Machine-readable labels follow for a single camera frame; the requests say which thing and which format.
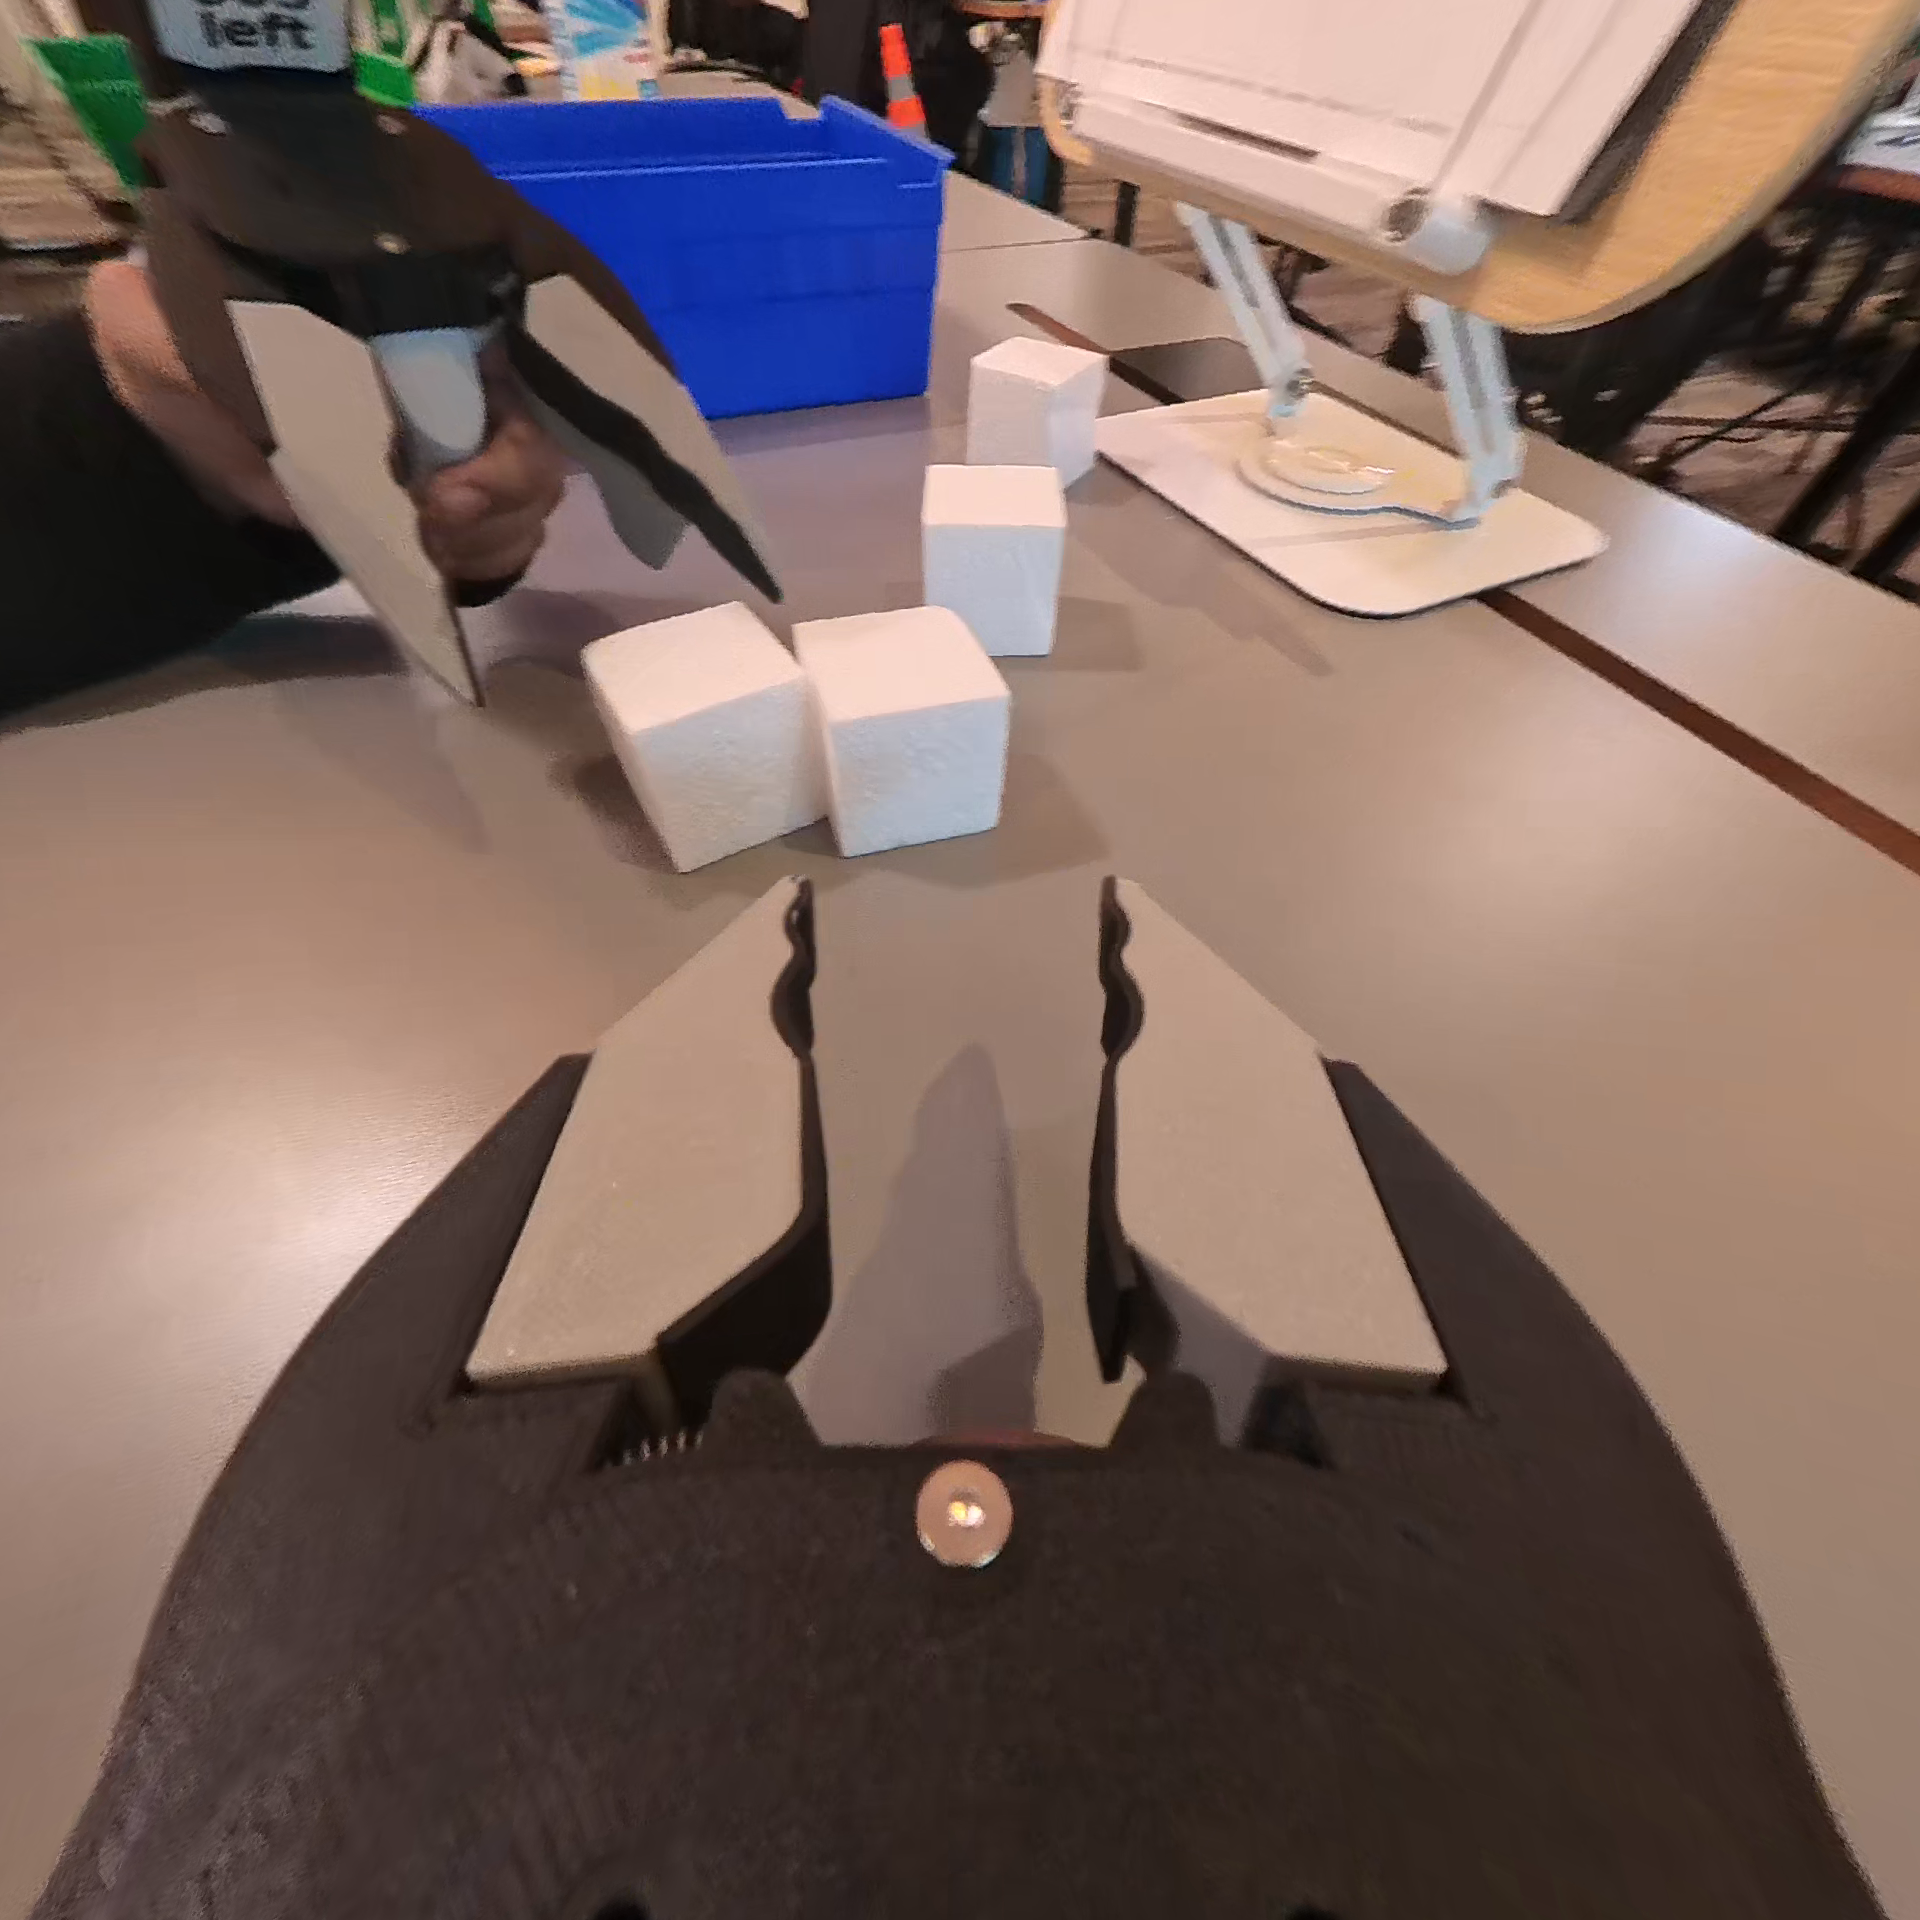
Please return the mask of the blue and white carton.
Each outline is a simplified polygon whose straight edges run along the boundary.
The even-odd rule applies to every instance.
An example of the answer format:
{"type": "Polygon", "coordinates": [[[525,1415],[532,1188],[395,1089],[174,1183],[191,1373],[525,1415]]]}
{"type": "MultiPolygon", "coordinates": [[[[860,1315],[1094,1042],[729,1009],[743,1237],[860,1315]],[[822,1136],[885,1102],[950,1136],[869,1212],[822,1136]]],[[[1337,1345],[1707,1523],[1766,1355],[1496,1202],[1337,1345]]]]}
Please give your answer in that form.
{"type": "Polygon", "coordinates": [[[657,100],[653,0],[543,0],[563,103],[657,100]]]}

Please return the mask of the person's left hand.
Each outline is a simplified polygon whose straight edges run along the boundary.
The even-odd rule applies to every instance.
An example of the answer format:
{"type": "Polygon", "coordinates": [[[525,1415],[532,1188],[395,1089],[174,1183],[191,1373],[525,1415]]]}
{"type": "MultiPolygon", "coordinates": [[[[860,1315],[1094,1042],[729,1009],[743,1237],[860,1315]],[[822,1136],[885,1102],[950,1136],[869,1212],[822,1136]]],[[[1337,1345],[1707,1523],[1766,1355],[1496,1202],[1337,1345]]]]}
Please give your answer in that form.
{"type": "MultiPolygon", "coordinates": [[[[149,269],[111,262],[87,269],[87,336],[115,404],[174,455],[208,507],[302,533],[293,504],[249,432],[191,382],[149,269]]],[[[431,476],[410,476],[418,552],[449,586],[514,582],[563,497],[560,446],[525,413],[503,347],[485,353],[490,446],[431,476]]]]}

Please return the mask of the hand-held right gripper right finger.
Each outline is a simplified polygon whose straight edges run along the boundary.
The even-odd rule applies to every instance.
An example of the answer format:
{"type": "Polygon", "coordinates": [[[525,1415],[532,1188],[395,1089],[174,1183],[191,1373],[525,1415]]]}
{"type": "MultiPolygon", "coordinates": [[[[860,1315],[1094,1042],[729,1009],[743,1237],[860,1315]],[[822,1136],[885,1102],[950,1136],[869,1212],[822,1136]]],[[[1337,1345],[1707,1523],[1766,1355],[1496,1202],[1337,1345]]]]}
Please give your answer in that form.
{"type": "Polygon", "coordinates": [[[1433,1392],[1448,1355],[1319,1042],[1123,876],[1094,899],[1094,982],[1102,1377],[1433,1392]]]}

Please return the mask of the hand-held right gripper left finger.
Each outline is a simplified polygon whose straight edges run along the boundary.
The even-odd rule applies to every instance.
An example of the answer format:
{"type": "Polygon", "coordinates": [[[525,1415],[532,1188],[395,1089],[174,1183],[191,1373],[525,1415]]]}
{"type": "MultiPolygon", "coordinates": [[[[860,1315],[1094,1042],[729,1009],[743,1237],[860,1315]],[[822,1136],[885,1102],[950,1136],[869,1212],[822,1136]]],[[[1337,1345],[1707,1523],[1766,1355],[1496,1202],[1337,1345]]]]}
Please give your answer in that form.
{"type": "Polygon", "coordinates": [[[465,1355],[479,1392],[796,1373],[827,1320],[815,883],[777,876],[585,1057],[465,1355]]]}

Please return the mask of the printed instruction sheet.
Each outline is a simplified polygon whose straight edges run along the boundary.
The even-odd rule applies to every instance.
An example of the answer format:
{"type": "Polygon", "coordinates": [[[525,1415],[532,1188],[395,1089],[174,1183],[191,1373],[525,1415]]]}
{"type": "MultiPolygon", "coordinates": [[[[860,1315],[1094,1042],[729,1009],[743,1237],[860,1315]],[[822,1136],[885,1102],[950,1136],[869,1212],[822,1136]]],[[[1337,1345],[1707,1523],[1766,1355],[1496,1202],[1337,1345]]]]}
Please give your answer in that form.
{"type": "Polygon", "coordinates": [[[1693,12],[1690,0],[1085,0],[1055,6],[1040,73],[1073,89],[1085,134],[1106,103],[1553,217],[1693,12]]]}

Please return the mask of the green plastic bin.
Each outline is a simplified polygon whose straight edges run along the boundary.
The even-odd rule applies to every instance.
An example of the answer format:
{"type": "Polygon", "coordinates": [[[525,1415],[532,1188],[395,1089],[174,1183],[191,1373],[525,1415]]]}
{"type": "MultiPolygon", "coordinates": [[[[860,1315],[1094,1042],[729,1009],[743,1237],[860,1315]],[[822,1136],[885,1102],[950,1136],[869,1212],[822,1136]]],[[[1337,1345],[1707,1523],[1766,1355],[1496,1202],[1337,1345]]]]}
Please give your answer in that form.
{"type": "Polygon", "coordinates": [[[119,188],[144,188],[135,141],[149,103],[129,32],[29,32],[29,56],[64,90],[91,148],[115,165],[119,188]]]}

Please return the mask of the blue plastic bin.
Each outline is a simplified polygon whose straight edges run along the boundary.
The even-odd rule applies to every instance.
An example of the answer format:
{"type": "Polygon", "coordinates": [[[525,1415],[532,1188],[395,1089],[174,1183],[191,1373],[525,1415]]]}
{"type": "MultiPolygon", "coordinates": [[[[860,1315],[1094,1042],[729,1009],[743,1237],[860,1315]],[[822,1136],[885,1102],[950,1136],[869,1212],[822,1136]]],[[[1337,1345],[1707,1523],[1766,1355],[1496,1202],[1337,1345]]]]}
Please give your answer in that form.
{"type": "Polygon", "coordinates": [[[930,393],[940,145],[756,90],[418,118],[612,268],[707,420],[930,393]]]}

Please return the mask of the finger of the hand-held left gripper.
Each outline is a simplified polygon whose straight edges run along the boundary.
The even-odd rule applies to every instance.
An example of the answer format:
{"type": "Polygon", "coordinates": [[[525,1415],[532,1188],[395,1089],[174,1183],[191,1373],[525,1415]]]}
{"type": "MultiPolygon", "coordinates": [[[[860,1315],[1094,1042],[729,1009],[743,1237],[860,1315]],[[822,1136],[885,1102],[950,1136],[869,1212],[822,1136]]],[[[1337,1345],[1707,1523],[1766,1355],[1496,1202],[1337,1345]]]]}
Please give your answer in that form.
{"type": "Polygon", "coordinates": [[[410,483],[490,446],[485,330],[359,341],[307,303],[230,299],[273,429],[273,475],[372,625],[449,696],[479,701],[475,653],[418,548],[410,483]]]}
{"type": "Polygon", "coordinates": [[[594,476],[619,543],[662,573],[704,534],[763,600],[784,600],[726,447],[679,377],[577,278],[525,289],[514,377],[543,432],[594,476]]]}

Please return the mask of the white foam cube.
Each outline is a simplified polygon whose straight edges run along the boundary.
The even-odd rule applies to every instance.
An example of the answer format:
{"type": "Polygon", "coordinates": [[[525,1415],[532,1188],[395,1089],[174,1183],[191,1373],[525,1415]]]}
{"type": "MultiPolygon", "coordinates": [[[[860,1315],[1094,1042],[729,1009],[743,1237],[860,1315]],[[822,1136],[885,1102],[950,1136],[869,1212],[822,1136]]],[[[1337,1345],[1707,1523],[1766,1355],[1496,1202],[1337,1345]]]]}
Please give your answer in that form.
{"type": "Polygon", "coordinates": [[[796,625],[840,861],[987,838],[1003,813],[1006,682],[954,613],[796,625]]]}
{"type": "Polygon", "coordinates": [[[966,360],[966,469],[1055,469],[1073,489],[1094,469],[1106,353],[996,341],[966,360]]]}
{"type": "Polygon", "coordinates": [[[1055,469],[922,469],[922,605],[993,660],[1051,660],[1066,564],[1055,469]]]}
{"type": "Polygon", "coordinates": [[[751,605],[600,634],[579,682],[679,876],[827,813],[807,673],[751,605]]]}

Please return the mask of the white document stand with sheet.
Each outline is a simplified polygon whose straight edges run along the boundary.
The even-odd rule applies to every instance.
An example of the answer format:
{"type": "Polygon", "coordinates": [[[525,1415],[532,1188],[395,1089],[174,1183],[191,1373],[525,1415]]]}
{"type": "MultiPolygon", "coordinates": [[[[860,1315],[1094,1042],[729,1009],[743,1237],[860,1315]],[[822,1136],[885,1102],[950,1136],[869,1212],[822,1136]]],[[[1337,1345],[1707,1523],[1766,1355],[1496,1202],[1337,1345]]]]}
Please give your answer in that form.
{"type": "Polygon", "coordinates": [[[1406,615],[1601,552],[1601,533],[1522,489],[1503,336],[1642,309],[1757,233],[1863,118],[1915,6],[1698,6],[1560,216],[1390,186],[1216,125],[1090,107],[1040,73],[1063,157],[1174,204],[1254,393],[1110,413],[1094,455],[1304,600],[1406,615]],[[1410,299],[1452,446],[1359,413],[1308,377],[1263,238],[1410,299]]]}

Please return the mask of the black rectangular desk panel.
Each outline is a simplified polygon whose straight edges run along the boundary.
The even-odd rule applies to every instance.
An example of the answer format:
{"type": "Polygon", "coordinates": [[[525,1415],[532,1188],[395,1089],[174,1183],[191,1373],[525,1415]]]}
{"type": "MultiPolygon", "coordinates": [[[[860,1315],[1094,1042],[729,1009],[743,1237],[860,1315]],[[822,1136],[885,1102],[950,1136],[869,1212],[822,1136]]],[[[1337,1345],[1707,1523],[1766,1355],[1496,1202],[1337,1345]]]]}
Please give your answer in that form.
{"type": "Polygon", "coordinates": [[[1238,341],[1123,347],[1110,353],[1110,377],[1153,404],[1263,400],[1263,377],[1238,341]]]}

